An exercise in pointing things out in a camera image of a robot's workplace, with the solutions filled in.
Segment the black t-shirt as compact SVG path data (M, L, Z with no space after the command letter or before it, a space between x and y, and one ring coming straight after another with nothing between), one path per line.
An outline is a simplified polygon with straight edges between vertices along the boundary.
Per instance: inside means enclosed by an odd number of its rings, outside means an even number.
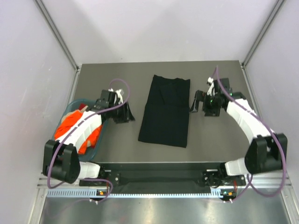
M138 136L140 142L187 147L190 85L189 79L153 76Z

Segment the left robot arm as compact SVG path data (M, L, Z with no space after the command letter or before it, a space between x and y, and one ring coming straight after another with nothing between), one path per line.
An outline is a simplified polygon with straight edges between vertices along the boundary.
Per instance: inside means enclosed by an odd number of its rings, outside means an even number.
M103 184L106 174L91 159L109 119L116 124L135 119L122 89L103 90L96 101L83 99L68 105L54 137L45 143L43 175L65 183L90 179Z

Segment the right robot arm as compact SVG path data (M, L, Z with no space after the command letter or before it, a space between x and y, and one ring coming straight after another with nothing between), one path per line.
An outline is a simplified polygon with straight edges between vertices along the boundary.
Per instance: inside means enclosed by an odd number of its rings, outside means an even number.
M197 90L190 109L191 112L197 112L199 103L202 102L202 110L205 116L209 117L218 117L220 110L224 109L236 121L249 141L249 148L244 157L219 165L219 181L228 185L236 176L282 170L281 156L286 154L287 137L283 133L268 131L262 122L255 118L254 110L241 92L231 92L229 95L234 101L229 101L220 92L210 96Z

